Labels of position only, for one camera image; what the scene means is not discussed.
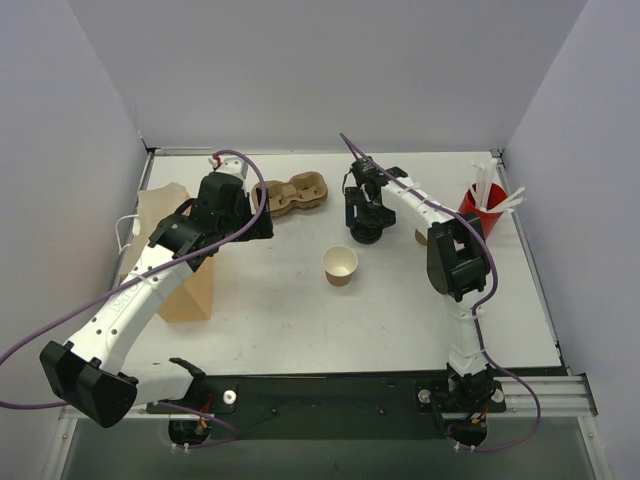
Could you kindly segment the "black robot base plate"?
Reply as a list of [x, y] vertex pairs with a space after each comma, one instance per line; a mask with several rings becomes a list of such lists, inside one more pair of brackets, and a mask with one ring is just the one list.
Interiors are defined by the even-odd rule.
[[205, 376], [185, 398], [146, 407], [171, 414], [177, 444], [243, 440], [427, 440], [479, 445], [487, 416], [506, 410], [492, 371]]

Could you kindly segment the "brown paper coffee cup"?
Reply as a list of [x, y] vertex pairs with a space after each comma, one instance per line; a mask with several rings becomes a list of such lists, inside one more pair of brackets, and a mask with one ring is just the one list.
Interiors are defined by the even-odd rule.
[[323, 255], [322, 266], [327, 281], [336, 287], [347, 285], [358, 267], [358, 256], [347, 246], [336, 245]]

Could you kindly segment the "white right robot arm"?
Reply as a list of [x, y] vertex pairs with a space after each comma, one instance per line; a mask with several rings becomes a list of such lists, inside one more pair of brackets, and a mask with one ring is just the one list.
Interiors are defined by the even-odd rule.
[[370, 245], [398, 216], [410, 222], [426, 240], [427, 278], [446, 304], [451, 382], [457, 387], [486, 378], [488, 361], [473, 312], [491, 269], [479, 218], [445, 207], [421, 190], [404, 170], [379, 169], [370, 157], [356, 159], [349, 174], [355, 184], [342, 190], [346, 227], [352, 238]]

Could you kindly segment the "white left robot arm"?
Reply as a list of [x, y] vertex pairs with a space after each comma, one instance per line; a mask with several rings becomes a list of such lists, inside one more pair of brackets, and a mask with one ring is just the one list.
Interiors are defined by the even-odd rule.
[[172, 401], [183, 411], [205, 402], [206, 373], [181, 358], [125, 371], [134, 343], [165, 301], [205, 261], [230, 243], [270, 239], [273, 224], [264, 202], [251, 205], [246, 155], [222, 150], [213, 170], [189, 198], [160, 220], [125, 281], [65, 343], [49, 342], [40, 362], [53, 393], [103, 428], [138, 405]]

